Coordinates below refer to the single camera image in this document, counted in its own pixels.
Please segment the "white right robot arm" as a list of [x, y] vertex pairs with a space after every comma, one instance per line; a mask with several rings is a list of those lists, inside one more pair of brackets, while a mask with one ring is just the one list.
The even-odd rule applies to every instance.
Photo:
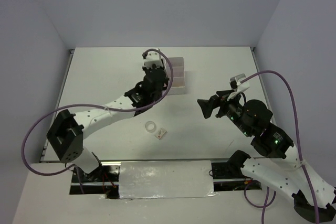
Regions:
[[314, 169], [299, 158], [298, 148], [287, 133], [272, 124], [273, 113], [260, 100], [245, 101], [244, 94], [229, 99], [230, 90], [218, 91], [208, 100], [199, 99], [204, 118], [214, 109], [217, 118], [226, 116], [246, 136], [252, 147], [270, 159], [283, 174], [263, 166], [244, 151], [236, 150], [225, 163], [212, 166], [212, 176], [250, 177], [286, 197], [296, 213], [306, 221], [330, 222], [335, 217], [335, 187], [322, 179]]

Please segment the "white red staple box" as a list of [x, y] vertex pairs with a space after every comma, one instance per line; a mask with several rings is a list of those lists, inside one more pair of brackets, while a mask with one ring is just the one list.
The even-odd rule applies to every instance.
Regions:
[[158, 131], [155, 133], [154, 136], [155, 136], [158, 140], [160, 140], [162, 137], [165, 136], [166, 133], [167, 133], [167, 130], [166, 130], [166, 129], [164, 129], [164, 128], [160, 128], [160, 129], [158, 129]]

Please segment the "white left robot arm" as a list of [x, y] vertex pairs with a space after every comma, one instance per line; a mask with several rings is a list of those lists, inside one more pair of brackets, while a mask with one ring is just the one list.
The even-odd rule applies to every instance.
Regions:
[[102, 109], [71, 113], [65, 109], [55, 117], [47, 140], [62, 163], [73, 163], [92, 182], [105, 170], [98, 157], [83, 144], [94, 132], [117, 121], [133, 118], [153, 107], [167, 89], [169, 78], [164, 67], [143, 67], [145, 76], [135, 87]]

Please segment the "clear tape roll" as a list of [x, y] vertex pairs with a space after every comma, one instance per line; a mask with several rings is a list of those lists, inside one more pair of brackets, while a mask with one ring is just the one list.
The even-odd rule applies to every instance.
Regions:
[[153, 121], [147, 121], [144, 127], [145, 130], [149, 133], [154, 133], [156, 131], [156, 124]]

